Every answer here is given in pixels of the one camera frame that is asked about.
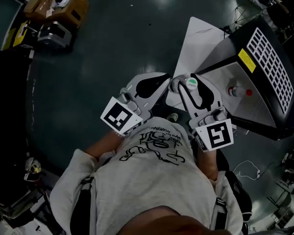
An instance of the white cable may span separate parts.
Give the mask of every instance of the white cable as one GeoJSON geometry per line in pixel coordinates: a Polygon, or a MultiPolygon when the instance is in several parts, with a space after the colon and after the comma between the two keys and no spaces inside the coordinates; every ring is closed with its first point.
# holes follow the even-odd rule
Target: white cable
{"type": "Polygon", "coordinates": [[[239,163],[239,164],[235,167],[235,169],[233,170],[233,172],[237,169],[237,167],[239,167],[241,164],[243,164],[243,163],[245,163],[245,162],[250,162],[250,163],[252,163],[252,165],[257,169],[257,177],[256,177],[256,178],[251,178],[251,177],[249,177],[249,176],[247,176],[247,175],[241,175],[241,172],[240,172],[240,171],[239,171],[239,174],[237,174],[236,176],[247,177],[247,178],[250,178],[251,180],[256,180],[256,179],[258,179],[258,178],[260,177],[260,170],[259,170],[258,167],[257,167],[256,165],[254,165],[254,163],[253,163],[252,161],[250,161],[250,160],[245,160],[245,161],[239,163]]]}

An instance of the gray t-shirt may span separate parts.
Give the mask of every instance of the gray t-shirt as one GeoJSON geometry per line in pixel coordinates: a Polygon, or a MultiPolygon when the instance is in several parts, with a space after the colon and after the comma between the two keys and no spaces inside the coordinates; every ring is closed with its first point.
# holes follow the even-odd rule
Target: gray t-shirt
{"type": "MultiPolygon", "coordinates": [[[[80,182],[94,176],[90,213],[91,235],[114,235],[136,215],[167,206],[209,228],[216,194],[209,179],[195,164],[182,126],[154,117],[134,130],[104,166],[77,149],[51,195],[53,215],[70,232],[70,220],[80,182]]],[[[228,230],[238,235],[243,219],[226,181],[230,215],[228,230]]]]}

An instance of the brown box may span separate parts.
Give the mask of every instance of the brown box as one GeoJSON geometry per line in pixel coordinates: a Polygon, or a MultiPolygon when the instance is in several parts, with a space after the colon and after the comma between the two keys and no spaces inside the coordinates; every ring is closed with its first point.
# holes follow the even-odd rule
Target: brown box
{"type": "Polygon", "coordinates": [[[56,8],[52,15],[47,17],[53,0],[30,0],[24,8],[24,13],[28,18],[45,23],[58,21],[65,25],[76,25],[79,27],[88,11],[88,0],[70,0],[64,7],[56,8]]]}

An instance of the ventilation grille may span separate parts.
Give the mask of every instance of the ventilation grille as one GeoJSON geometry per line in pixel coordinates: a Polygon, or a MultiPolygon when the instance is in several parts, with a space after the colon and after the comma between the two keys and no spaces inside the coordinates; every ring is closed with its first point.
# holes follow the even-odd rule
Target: ventilation grille
{"type": "Polygon", "coordinates": [[[256,28],[249,40],[247,49],[267,75],[285,114],[291,102],[293,87],[280,58],[259,28],[256,28]]]}

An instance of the dark gray floor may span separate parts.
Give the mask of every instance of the dark gray floor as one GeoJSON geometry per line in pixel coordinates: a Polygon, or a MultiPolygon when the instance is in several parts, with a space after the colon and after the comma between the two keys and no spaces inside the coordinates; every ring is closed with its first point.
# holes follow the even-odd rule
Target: dark gray floor
{"type": "MultiPolygon", "coordinates": [[[[247,0],[89,2],[74,50],[69,54],[35,53],[28,80],[27,131],[42,155],[43,166],[60,171],[76,148],[86,148],[109,130],[99,117],[111,96],[118,95],[134,75],[150,71],[173,75],[190,17],[224,27],[233,26],[237,5],[245,4],[251,15],[258,11],[247,0]]],[[[251,159],[263,170],[271,161],[278,164],[287,144],[251,133],[238,135],[224,152],[232,168],[251,159]]],[[[253,173],[247,166],[247,171],[241,171],[253,173]]],[[[263,196],[273,178],[269,175],[255,182],[242,180],[253,202],[264,205],[263,196]]]]}

